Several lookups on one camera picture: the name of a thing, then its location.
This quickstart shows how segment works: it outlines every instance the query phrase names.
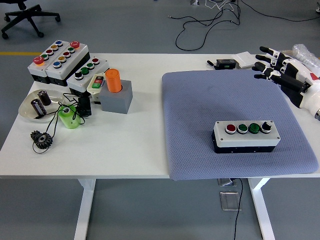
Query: office chair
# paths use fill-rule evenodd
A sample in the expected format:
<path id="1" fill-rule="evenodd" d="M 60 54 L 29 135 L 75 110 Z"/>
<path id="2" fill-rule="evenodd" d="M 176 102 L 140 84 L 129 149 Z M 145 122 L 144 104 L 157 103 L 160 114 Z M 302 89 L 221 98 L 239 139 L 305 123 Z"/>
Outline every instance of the office chair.
<path id="1" fill-rule="evenodd" d="M 6 22 L 10 22 L 11 21 L 9 16 L 16 16 L 16 18 L 13 19 L 10 23 L 8 23 L 4 28 L 1 29 L 2 37 L 4 39 L 8 38 L 8 35 L 6 34 L 6 31 L 8 29 L 12 28 L 17 23 L 20 23 L 24 19 L 27 19 L 31 23 L 32 27 L 34 28 L 34 30 L 36 31 L 37 35 L 40 38 L 43 38 L 44 34 L 43 34 L 43 32 L 40 32 L 38 30 L 37 26 L 35 25 L 35 22 L 32 20 L 31 17 L 34 17 L 34 16 L 55 16 L 55 20 L 57 22 L 60 22 L 59 13 L 42 11 L 42 9 L 41 9 L 39 4 L 27 9 L 27 7 L 26 7 L 26 5 L 24 3 L 25 1 L 26 0 L 0 0 L 0 3 L 18 4 L 19 9 L 21 10 L 21 11 L 13 11 L 13 12 L 6 12 L 5 13 L 4 20 Z"/>

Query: robotic hand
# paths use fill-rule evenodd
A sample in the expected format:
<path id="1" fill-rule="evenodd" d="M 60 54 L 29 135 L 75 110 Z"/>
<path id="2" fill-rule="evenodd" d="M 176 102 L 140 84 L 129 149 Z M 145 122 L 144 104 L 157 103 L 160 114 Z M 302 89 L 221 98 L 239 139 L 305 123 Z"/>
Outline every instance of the robotic hand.
<path id="1" fill-rule="evenodd" d="M 320 79 L 303 63 L 282 52 L 260 47 L 260 50 L 271 57 L 256 55 L 255 58 L 267 62 L 256 62 L 252 67 L 256 79 L 268 79 L 281 86 L 281 90 L 290 101 L 301 109 L 307 109 L 320 121 Z"/>

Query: gray cube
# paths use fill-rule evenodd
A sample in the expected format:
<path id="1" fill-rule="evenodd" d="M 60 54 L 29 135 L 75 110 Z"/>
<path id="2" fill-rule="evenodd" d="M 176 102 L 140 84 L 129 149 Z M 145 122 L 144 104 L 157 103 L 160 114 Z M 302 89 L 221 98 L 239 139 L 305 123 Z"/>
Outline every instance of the gray cube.
<path id="1" fill-rule="evenodd" d="M 102 111 L 127 114 L 133 98 L 131 81 L 121 80 L 122 90 L 117 93 L 108 90 L 107 83 L 99 94 Z"/>

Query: clear plastic dish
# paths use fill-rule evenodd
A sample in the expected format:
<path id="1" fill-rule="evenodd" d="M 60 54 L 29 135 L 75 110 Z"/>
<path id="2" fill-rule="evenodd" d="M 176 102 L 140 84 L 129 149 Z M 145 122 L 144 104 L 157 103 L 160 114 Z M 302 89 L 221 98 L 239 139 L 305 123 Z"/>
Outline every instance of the clear plastic dish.
<path id="1" fill-rule="evenodd" d="M 54 114 L 45 115 L 41 118 L 36 118 L 38 114 L 34 110 L 33 106 L 31 105 L 31 101 L 33 99 L 39 99 L 38 92 L 42 91 L 42 89 L 36 90 L 31 92 L 26 98 L 23 100 L 19 107 L 19 115 L 24 119 L 35 123 L 45 123 L 52 120 Z M 51 104 L 48 106 L 44 106 L 47 114 L 55 112 L 59 108 L 59 102 L 64 103 L 65 97 L 62 92 L 55 91 L 55 90 L 45 90 L 51 100 Z"/>

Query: gray floor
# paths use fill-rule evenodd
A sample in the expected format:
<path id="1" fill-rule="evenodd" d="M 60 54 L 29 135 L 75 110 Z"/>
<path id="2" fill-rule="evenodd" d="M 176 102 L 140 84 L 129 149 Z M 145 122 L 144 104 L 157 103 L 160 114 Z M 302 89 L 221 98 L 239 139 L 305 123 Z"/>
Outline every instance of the gray floor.
<path id="1" fill-rule="evenodd" d="M 269 15 L 294 20 L 319 16 L 316 0 L 244 1 Z M 43 11 L 59 12 L 61 22 L 53 17 L 35 17 L 45 35 L 39 38 L 25 20 L 7 31 L 9 39 L 0 39 L 0 52 L 42 52 L 60 39 L 85 43 L 91 53 L 258 54 L 260 46 L 289 50 L 294 44 L 305 44 L 320 56 L 320 19 L 289 22 L 267 18 L 242 2 L 240 26 L 218 24 L 202 49 L 179 50 L 175 39 L 184 20 L 167 16 L 204 20 L 217 14 L 216 8 L 204 6 L 204 0 L 199 2 L 200 6 L 190 6 L 189 0 L 28 0 L 27 7 L 40 3 Z M 18 10 L 14 4 L 0 6 L 3 17 L 5 12 Z M 225 12 L 222 18 L 235 21 L 231 16 Z M 178 43 L 183 48 L 196 48 L 207 30 L 191 24 Z M 0 55 L 0 146 L 33 83 L 27 70 L 32 59 Z M 319 179 L 312 178 L 272 179 L 263 187 L 277 240 L 319 239 L 319 184 Z M 87 239 L 233 239 L 236 215 L 221 210 L 220 191 L 229 188 L 218 187 L 215 179 L 98 180 Z M 1 179 L 0 239 L 73 239 L 81 195 L 77 180 Z M 261 233 L 247 181 L 242 200 L 237 239 L 259 240 Z"/>

